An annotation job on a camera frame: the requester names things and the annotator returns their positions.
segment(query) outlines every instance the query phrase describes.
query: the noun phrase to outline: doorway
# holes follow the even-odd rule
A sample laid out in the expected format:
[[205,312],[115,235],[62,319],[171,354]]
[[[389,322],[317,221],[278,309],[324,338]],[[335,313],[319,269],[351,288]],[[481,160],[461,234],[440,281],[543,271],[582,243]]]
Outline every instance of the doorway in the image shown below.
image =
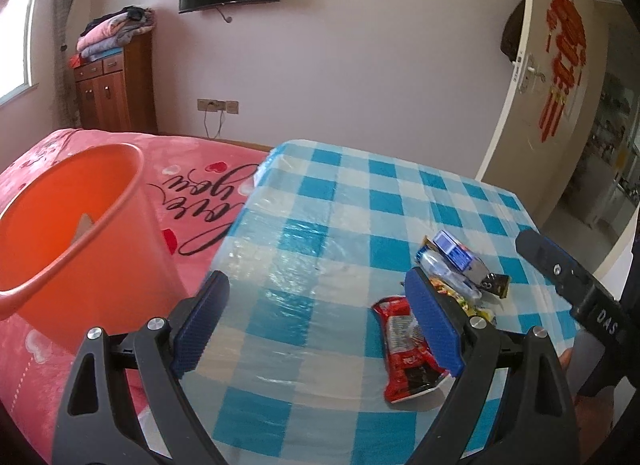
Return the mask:
[[575,170],[540,228],[591,273],[640,201],[640,32],[621,4],[594,6],[609,31],[602,91]]

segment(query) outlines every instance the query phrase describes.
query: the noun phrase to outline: red heart print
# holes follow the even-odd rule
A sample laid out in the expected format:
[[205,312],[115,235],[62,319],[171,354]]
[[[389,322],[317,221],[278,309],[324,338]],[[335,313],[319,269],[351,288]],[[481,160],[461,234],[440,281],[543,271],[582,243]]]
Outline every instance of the red heart print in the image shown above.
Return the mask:
[[228,165],[224,161],[217,161],[215,163],[211,163],[207,165],[204,170],[207,172],[215,172],[216,174],[221,174],[226,171]]
[[169,252],[171,255],[174,255],[178,248],[178,238],[175,237],[174,231],[170,228],[165,228],[162,231],[162,235],[164,236],[164,242],[166,243]]

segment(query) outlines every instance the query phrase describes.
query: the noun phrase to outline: fabric hanging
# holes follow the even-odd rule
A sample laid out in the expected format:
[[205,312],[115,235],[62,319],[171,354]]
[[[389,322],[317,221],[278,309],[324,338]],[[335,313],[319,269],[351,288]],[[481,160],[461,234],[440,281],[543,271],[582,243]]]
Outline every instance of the fabric hanging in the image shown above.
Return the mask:
[[53,38],[56,47],[54,79],[60,127],[81,127],[66,67],[66,22],[73,0],[54,0]]

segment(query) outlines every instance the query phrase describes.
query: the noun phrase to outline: pile of clothes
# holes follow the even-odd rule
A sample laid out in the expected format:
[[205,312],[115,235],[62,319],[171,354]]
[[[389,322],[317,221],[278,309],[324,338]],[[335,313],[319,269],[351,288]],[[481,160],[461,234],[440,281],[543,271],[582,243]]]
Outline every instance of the pile of clothes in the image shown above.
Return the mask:
[[81,59],[91,62],[97,58],[115,53],[131,42],[135,35],[151,31],[156,26],[156,14],[151,8],[126,6],[119,12],[109,13],[92,20],[80,34],[76,55],[69,65],[77,67]]

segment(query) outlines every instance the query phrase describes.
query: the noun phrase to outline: blue checkered tablecloth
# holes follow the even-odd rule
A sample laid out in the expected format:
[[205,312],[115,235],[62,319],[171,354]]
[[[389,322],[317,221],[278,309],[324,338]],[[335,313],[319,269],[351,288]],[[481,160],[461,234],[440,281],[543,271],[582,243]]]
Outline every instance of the blue checkered tablecloth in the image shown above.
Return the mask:
[[[427,432],[444,394],[390,406],[381,334],[370,306],[402,293],[423,236],[446,228],[495,272],[498,328],[543,325],[560,352],[569,305],[518,257],[532,222],[514,194],[368,152],[291,141],[265,161],[212,262],[231,296],[182,387],[231,464],[395,465]],[[468,451],[482,448],[498,372]]]

